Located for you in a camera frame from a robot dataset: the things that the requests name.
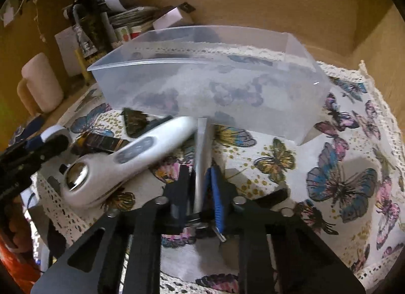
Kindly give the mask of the pink candle jar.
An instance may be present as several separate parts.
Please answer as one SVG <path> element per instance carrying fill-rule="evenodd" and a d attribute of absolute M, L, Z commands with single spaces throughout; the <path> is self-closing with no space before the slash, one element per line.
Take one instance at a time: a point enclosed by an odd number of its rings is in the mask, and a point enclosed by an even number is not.
<path fill-rule="evenodd" d="M 21 69 L 27 89 L 43 113 L 50 113 L 63 101 L 64 93 L 44 53 L 35 55 Z"/>

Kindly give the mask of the butterfly print lace tablecloth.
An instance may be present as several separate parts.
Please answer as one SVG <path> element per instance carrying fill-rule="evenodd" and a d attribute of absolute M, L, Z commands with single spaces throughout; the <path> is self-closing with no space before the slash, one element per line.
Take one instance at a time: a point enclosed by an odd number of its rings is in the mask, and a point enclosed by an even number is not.
<path fill-rule="evenodd" d="M 172 43 L 152 50 L 163 57 L 228 56 L 239 62 L 269 61 L 275 67 L 286 52 L 252 48 L 222 48 L 212 44 Z M 404 267 L 404 147 L 388 105 L 374 87 L 362 62 L 347 70 L 318 62 L 329 76 L 331 92 L 322 103 L 319 120 L 300 145 L 245 129 L 217 125 L 211 139 L 213 162 L 219 164 L 237 192 L 249 199 L 281 194 L 289 198 L 275 208 L 293 212 L 336 253 L 367 293 L 385 285 Z M 124 134 L 124 116 L 111 109 L 101 89 L 93 85 L 59 120 L 74 139 L 85 133 Z M 134 210 L 178 178 L 180 166 L 193 166 L 194 147 L 187 143 L 121 186 L 107 201 L 90 210 L 70 208 L 59 189 L 56 159 L 33 175 L 33 187 L 57 234 L 72 245 L 108 208 Z M 162 236 L 161 293 L 237 293 L 236 239 L 220 244 L 203 230 L 186 228 Z"/>

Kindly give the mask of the dark glass bottle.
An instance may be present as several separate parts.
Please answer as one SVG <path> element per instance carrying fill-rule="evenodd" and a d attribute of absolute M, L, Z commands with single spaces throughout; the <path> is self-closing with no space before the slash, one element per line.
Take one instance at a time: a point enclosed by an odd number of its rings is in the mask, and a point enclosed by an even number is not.
<path fill-rule="evenodd" d="M 73 0 L 71 13 L 82 55 L 92 65 L 112 50 L 98 3 L 95 0 Z"/>

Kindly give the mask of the stack of books and papers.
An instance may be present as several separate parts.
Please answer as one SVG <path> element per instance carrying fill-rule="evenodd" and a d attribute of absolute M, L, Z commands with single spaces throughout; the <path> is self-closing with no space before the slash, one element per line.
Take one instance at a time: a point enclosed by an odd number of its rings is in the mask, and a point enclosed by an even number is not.
<path fill-rule="evenodd" d="M 150 28 L 160 13 L 155 6 L 137 5 L 133 0 L 95 0 L 112 44 L 128 42 Z"/>

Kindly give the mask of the white handheld massager device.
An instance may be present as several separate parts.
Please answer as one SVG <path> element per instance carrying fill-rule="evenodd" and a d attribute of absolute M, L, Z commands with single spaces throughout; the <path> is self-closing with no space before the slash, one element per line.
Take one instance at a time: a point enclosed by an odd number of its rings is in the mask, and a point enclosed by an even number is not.
<path fill-rule="evenodd" d="M 65 172 L 61 197 L 74 208 L 101 204 L 124 182 L 180 147 L 196 129 L 197 119 L 181 116 L 151 129 L 112 154 L 82 156 Z"/>

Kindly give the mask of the clear plastic storage bin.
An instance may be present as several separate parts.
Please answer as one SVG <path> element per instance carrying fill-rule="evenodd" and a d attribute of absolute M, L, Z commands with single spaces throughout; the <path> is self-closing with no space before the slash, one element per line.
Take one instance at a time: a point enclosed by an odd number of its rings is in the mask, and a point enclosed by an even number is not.
<path fill-rule="evenodd" d="M 301 144 L 331 84 L 292 34 L 225 25 L 146 32 L 91 65 L 106 101 Z"/>

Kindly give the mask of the black triangular object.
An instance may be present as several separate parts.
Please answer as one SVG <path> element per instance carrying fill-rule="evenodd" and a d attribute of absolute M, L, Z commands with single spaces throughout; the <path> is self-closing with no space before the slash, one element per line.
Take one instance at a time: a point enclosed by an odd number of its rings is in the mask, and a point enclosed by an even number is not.
<path fill-rule="evenodd" d="M 138 110 L 125 107 L 121 114 L 124 117 L 126 135 L 130 138 L 137 138 L 149 123 L 148 116 Z"/>

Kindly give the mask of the small white cardboard box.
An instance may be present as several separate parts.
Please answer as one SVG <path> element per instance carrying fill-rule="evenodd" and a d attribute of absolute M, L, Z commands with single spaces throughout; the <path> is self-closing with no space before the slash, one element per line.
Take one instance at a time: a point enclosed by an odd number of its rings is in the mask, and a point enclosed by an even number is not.
<path fill-rule="evenodd" d="M 184 27 L 193 25 L 194 21 L 191 14 L 196 8 L 187 2 L 176 7 L 171 7 L 163 15 L 158 17 L 153 23 L 154 30 L 168 29 L 172 27 Z"/>

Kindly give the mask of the silver metal cylinder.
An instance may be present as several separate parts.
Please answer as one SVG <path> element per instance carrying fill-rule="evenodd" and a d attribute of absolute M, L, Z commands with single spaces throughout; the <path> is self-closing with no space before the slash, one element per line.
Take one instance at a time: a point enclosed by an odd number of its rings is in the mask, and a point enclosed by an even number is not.
<path fill-rule="evenodd" d="M 195 150 L 194 150 L 194 173 L 195 173 L 195 189 L 194 189 L 194 206 L 193 212 L 199 213 L 203 209 L 204 200 L 204 182 L 206 172 L 205 145 L 207 141 L 207 131 L 209 122 L 207 118 L 199 118 L 197 120 L 197 131 L 195 135 Z"/>

